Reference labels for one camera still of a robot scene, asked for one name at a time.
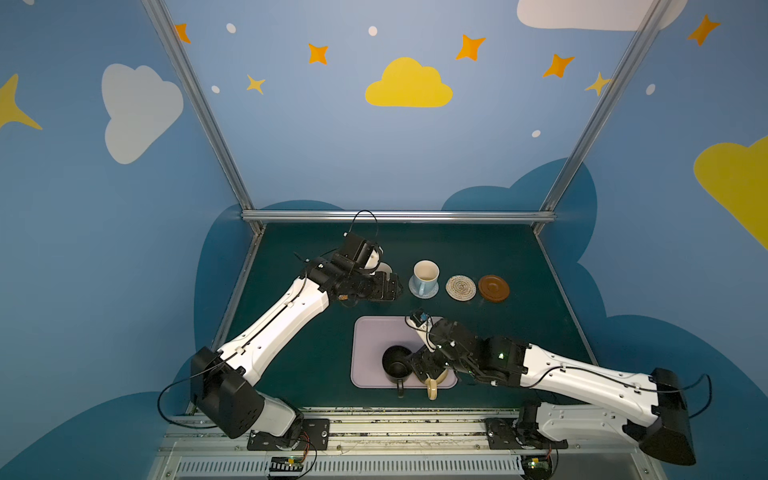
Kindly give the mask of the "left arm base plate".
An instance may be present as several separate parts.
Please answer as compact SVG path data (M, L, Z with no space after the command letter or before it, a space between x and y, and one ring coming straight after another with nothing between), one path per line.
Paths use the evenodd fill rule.
M252 430L248 436L248 451L318 451L328 448L330 421L298 417L282 436Z

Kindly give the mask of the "white mug lilac handle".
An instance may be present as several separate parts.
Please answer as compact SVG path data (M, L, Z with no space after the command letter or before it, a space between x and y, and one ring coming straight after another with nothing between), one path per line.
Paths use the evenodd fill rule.
M376 272L384 272L386 275L391 275L393 270L387 263L381 262L376 268Z

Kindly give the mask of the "black mug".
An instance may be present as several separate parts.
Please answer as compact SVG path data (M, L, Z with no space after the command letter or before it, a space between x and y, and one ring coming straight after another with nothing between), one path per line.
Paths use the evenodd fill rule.
M409 363L411 350L402 345L388 347L382 355L382 368L391 383L396 386L397 395L405 395L405 381L413 373Z

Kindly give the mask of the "white multicolour woven coaster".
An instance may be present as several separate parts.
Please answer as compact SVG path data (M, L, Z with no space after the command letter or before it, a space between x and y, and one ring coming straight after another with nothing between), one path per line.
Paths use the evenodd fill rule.
M475 297L477 287L470 277L454 275L447 280L445 290L452 299L459 302L467 302Z

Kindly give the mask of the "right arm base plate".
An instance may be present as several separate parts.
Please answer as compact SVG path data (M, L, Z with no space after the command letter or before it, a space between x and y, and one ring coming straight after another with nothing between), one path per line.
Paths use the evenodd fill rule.
M486 438L491 450L560 450L567 449L566 440L556 441L544 436L534 420L487 418Z

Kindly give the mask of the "brown wooden saucer coaster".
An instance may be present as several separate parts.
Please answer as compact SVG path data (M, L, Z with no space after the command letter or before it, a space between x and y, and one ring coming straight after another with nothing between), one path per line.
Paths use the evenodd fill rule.
M505 301L510 293L508 283L497 275L485 275L477 282L478 291L481 296L492 303L501 303Z

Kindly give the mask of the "grey woven coaster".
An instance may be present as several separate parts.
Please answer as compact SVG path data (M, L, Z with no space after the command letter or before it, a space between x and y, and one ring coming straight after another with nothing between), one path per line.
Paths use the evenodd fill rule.
M437 279L423 280L417 275L413 275L408 282L410 292L419 299L431 299L439 292Z

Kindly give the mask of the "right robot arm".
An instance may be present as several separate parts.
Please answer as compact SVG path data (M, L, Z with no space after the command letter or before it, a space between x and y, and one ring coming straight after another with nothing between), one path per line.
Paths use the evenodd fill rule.
M503 336L480 338L456 321L417 311L405 324L422 340L408 357L413 373L436 394L439 376L452 370L493 387L546 391L577 400L557 406L527 402L516 420L488 421L489 442L523 449L564 449L578 439L602 439L638 447L662 462L696 462L685 388L678 376L605 369Z

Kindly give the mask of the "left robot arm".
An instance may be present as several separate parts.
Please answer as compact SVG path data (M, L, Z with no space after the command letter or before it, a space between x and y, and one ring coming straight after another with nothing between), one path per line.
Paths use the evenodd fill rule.
M248 329L217 350L203 347L192 357L192 403L232 439L254 431L284 446L294 445L303 414L255 389L269 364L339 297L391 302L402 291L399 276L381 268L348 269L322 258L308 262L286 293Z

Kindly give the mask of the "cream mug blue handle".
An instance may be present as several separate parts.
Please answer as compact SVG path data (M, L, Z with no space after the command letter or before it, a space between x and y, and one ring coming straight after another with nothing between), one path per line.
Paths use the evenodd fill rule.
M438 280L439 274L440 274L440 269L438 265L431 260L421 260L417 262L413 268L413 275L417 275L421 279L427 280L427 281L433 280L433 279Z

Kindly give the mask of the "tan yellow mug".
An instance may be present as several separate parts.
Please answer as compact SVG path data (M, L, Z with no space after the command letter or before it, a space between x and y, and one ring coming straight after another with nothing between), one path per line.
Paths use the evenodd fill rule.
M427 397L430 401L435 401L438 396L438 387L445 381L449 371L444 370L437 378L427 376L421 383L425 386Z

